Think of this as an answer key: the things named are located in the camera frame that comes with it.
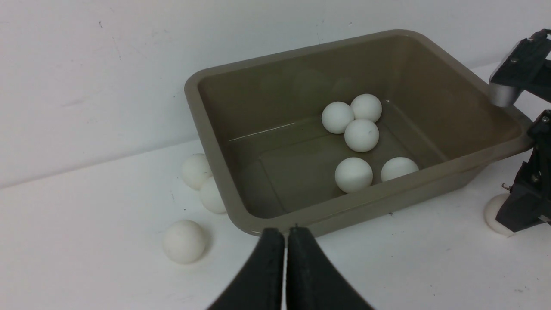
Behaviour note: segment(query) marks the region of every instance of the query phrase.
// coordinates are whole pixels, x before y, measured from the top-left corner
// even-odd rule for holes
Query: bin floor
[[[272,218],[345,195],[334,172],[349,157],[371,165],[372,186],[381,182],[381,168],[391,158],[410,158],[420,169],[447,160],[391,103],[383,103],[377,126],[379,142],[365,153],[348,148],[344,135],[327,132],[319,116],[230,141],[228,163],[248,211]]]

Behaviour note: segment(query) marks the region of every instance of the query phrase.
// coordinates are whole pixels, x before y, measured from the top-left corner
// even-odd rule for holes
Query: black robotic claw
[[[245,266],[209,310],[280,309],[284,248],[277,229],[264,229]],[[307,228],[291,228],[288,248],[288,310],[373,310],[333,267]]]
[[[551,218],[551,110],[528,130],[536,142],[530,160],[522,163],[496,220],[513,232],[549,222]]]
[[[524,90],[551,101],[551,30],[520,41],[490,78],[490,99],[497,106],[515,103]],[[543,222],[551,224],[551,110],[528,130],[535,142],[532,156],[518,171],[511,195],[496,220],[513,232]]]

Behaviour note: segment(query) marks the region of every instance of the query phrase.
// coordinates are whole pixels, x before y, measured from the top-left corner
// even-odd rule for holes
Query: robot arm
[[[543,29],[520,41],[490,77],[490,101],[507,107],[523,90],[551,101],[551,30]],[[543,222],[551,225],[551,110],[528,130],[534,149],[522,164],[510,196],[495,220],[512,232]]]

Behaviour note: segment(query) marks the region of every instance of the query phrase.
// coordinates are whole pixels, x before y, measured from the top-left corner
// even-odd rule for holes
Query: plastic tray
[[[523,152],[531,121],[489,103],[488,85],[426,37],[391,30],[197,72],[185,85],[229,217],[241,230],[309,227],[319,236],[461,188],[491,162]],[[383,104],[379,144],[350,150],[323,108],[371,93]],[[382,165],[420,171],[384,183]],[[345,194],[334,171],[366,160],[372,186]]]

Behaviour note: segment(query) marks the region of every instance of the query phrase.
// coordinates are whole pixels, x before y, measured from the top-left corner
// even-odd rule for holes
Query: white wall
[[[182,86],[206,67],[394,28],[476,66],[549,16],[549,0],[2,0],[0,188],[196,138]]]

